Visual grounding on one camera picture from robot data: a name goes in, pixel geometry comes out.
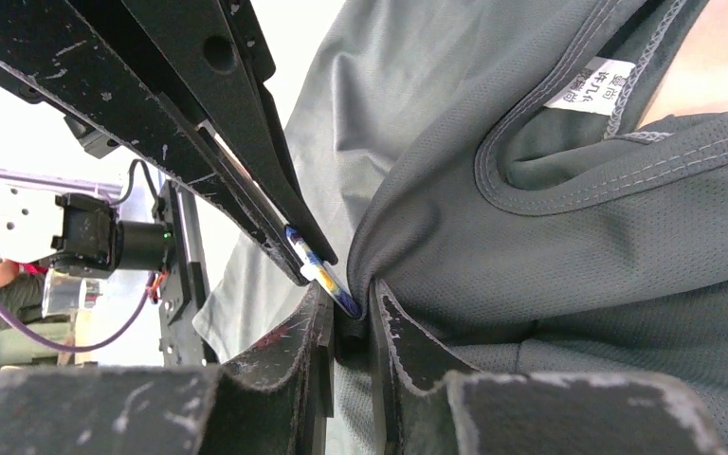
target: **metal frame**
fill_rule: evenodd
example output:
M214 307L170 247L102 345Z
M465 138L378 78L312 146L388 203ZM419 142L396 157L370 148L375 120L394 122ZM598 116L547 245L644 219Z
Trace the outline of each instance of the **metal frame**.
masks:
M0 87L29 104L46 102L59 111L65 112L65 109L55 100L46 97L35 87L16 78L1 66ZM117 142L87 123L80 122L70 116L65 116L64 121L71 134L80 142L82 148L96 158L103 158L118 147Z
M216 363L216 353L191 321L209 294L196 198L176 183L163 184L154 208L156 221L168 227L173 251L167 255L160 286L160 351L166 366Z

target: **green shirt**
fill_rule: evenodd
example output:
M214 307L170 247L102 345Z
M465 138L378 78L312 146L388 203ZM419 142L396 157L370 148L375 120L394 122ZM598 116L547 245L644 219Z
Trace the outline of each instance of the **green shirt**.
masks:
M23 323L41 318L44 281L46 275L22 273L13 282L0 289L0 301ZM0 318L0 330L9 328Z

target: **gray shirt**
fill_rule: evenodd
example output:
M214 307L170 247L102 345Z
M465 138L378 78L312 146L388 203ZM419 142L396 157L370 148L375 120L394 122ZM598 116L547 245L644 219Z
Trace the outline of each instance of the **gray shirt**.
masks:
M704 4L348 2L286 134L356 299L491 372L674 375L728 445L728 114L635 131ZM543 107L595 56L611 115ZM301 294L243 239L194 326L228 358ZM366 358L335 381L328 453L370 453Z

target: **black bracket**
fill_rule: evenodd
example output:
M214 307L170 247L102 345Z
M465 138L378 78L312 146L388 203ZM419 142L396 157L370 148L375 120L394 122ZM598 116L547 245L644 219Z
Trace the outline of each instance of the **black bracket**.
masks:
M191 320L205 304L208 284L199 237L195 198L167 181L160 191L154 217L169 229L172 250L166 256L160 284L160 351L165 365L216 363L216 353L193 329Z
M118 216L110 205L86 194L55 198L63 208L63 235L51 246L57 253L41 263L79 277L107 278L118 266Z
M726 453L704 404L675 378L484 373L417 324L385 282L373 282L370 304L376 453Z
M63 109L60 104L55 102L53 99L47 98L35 87L16 78L1 66L0 87L29 104L46 102L54 106L56 109L65 112L65 109ZM89 155L96 158L103 158L119 146L115 140L78 118L66 115L64 121L68 126L68 129L71 131L71 134L74 135L74 137L80 142L80 145L82 145L82 148Z

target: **white label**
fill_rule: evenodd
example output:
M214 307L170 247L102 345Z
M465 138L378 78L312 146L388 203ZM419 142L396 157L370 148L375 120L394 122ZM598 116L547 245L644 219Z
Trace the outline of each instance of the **white label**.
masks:
M634 67L630 62L595 57L545 106L608 116Z

